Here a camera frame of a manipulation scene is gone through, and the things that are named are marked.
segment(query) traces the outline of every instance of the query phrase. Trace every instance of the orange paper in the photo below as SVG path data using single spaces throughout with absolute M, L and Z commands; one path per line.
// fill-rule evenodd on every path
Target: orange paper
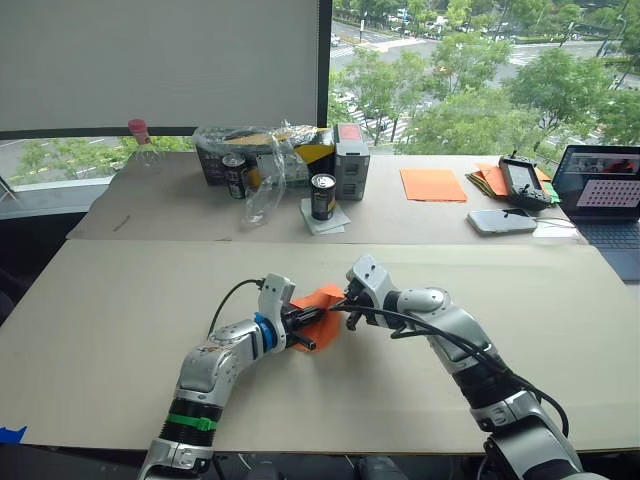
M 319 288 L 307 297 L 296 298 L 291 301 L 291 304 L 298 308 L 313 306 L 326 309 L 322 320 L 300 330 L 302 335 L 309 337 L 316 343 L 315 352 L 329 345 L 338 336 L 338 333 L 340 333 L 340 319 L 342 316 L 340 312 L 330 311 L 329 307 L 335 305 L 343 298 L 344 295 L 340 287 L 327 285 Z M 293 348 L 303 352 L 309 351 L 302 345 L 294 345 Z
M 535 170 L 536 170 L 536 176 L 538 177 L 538 180 L 540 180 L 540 183 L 542 183 L 542 182 L 550 182 L 551 181 L 551 178 L 549 177 L 549 175 L 544 173 L 538 167 L 536 167 Z
M 496 196 L 507 196 L 507 185 L 504 183 L 504 175 L 502 175 L 502 170 L 497 165 L 491 165 L 490 163 L 476 163 L 480 172 L 482 172 L 482 176 L 486 180 L 486 182 L 493 190 L 493 193 Z M 551 179 L 548 175 L 546 175 L 542 170 L 538 167 L 535 167 L 536 177 L 542 182 L 549 182 Z
M 425 202 L 466 202 L 452 170 L 448 169 L 400 169 L 404 190 L 409 200 Z
M 497 196 L 507 196 L 507 185 L 504 183 L 504 175 L 500 167 L 491 165 L 490 163 L 476 163 L 482 176 Z

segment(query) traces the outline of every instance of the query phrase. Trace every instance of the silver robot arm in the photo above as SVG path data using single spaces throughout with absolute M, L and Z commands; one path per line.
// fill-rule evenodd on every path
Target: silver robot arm
M 292 306 L 294 288 L 289 279 L 268 275 L 254 319 L 214 331 L 187 354 L 167 419 L 151 442 L 138 480 L 201 478 L 213 458 L 217 422 L 240 373 L 265 354 L 293 344 L 315 348 L 297 330 L 320 320 L 324 311 Z
M 426 333 L 432 326 L 466 339 L 493 359 L 493 368 L 478 361 L 441 336 L 428 341 L 469 402 L 479 428 L 490 432 L 484 444 L 490 462 L 502 478 L 518 480 L 595 480 L 603 477 L 584 473 L 580 459 L 567 438 L 542 409 L 536 390 L 523 387 L 500 358 L 498 350 L 478 322 L 451 301 L 439 288 L 398 290 L 388 272 L 371 256 L 363 255 L 347 273 L 346 301 L 340 307 L 351 311 L 347 328 L 355 330 L 364 315 L 368 324 L 390 328 L 397 337 Z M 393 314 L 367 311 L 384 309 L 407 315 L 422 323 Z

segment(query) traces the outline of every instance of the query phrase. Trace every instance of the remote controller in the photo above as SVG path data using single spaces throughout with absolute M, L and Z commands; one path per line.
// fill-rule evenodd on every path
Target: remote controller
M 516 156 L 514 150 L 511 155 L 500 157 L 498 166 L 507 186 L 509 203 L 536 212 L 551 205 L 551 197 L 542 190 L 531 160 Z

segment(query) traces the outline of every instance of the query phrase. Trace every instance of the white table surface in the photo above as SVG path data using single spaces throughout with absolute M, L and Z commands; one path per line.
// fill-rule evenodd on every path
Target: white table surface
M 271 271 L 300 296 L 344 286 L 363 252 L 399 288 L 447 289 L 509 365 L 565 407 L 577 449 L 640 446 L 638 306 L 581 245 L 70 240 L 0 329 L 0 425 L 28 426 L 24 443 L 146 449 L 230 286 Z M 220 325 L 256 300 L 241 290 Z M 424 339 L 363 324 L 323 352 L 271 355 L 245 372 L 215 448 L 480 452 L 467 408 Z
M 94 240 L 222 240 L 298 243 L 380 244 L 531 244 L 586 243 L 571 238 L 536 238 L 531 233 L 480 237 L 466 222 L 472 210 L 510 208 L 483 194 L 465 173 L 476 163 L 498 163 L 498 156 L 374 155 L 364 199 L 341 201 L 352 220 L 344 233 L 313 236 L 298 211 L 305 188 L 290 190 L 263 227 L 241 226 L 244 201 L 229 197 L 225 185 L 204 180 L 195 153 L 171 153 L 157 171 L 131 163 L 111 182 L 68 238 Z M 450 168 L 468 200 L 417 202 L 407 200 L 400 168 Z M 559 207 L 543 217 L 566 218 Z M 541 230 L 549 232 L 548 225 Z

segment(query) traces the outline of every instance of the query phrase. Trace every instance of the bottle cap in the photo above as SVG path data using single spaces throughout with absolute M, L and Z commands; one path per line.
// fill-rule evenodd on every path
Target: bottle cap
M 147 131 L 147 124 L 141 118 L 129 120 L 129 131 L 131 133 L 144 133 Z

